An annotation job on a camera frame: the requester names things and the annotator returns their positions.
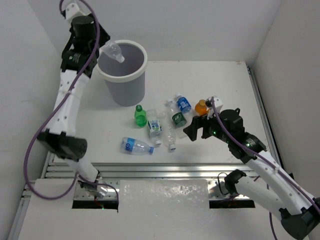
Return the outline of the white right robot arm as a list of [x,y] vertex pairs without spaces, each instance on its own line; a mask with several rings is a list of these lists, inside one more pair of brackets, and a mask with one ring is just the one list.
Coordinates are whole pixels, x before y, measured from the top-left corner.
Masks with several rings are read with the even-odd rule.
[[183,132],[191,141],[215,137],[227,144],[231,154],[263,179],[263,188],[244,171],[236,169],[224,177],[230,196],[244,195],[274,215],[294,239],[303,240],[320,223],[320,200],[303,190],[275,161],[266,146],[245,130],[240,109],[223,110],[219,116],[195,116]]

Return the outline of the clear bottle light blue label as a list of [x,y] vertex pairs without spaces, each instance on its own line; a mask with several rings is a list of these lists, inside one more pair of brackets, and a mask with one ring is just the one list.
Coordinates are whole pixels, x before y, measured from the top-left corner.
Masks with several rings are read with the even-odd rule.
[[154,147],[147,143],[131,137],[123,137],[121,142],[121,150],[131,155],[152,155]]

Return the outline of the clear bottle white cap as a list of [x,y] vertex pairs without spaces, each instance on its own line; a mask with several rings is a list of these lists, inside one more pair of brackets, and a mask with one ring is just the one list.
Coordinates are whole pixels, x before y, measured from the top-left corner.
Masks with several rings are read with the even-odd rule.
[[101,52],[106,54],[109,58],[116,60],[119,63],[125,61],[125,57],[122,55],[122,50],[115,41],[107,41],[101,48]]

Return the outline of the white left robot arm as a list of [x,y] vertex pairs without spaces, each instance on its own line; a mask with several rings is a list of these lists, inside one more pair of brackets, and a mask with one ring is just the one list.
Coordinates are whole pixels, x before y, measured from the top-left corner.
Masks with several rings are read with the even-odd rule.
[[81,98],[99,57],[99,36],[93,16],[73,18],[70,32],[61,54],[60,83],[53,117],[41,130],[37,140],[77,173],[80,187],[90,196],[103,198],[108,189],[101,186],[101,174],[84,158],[87,140],[76,137]]

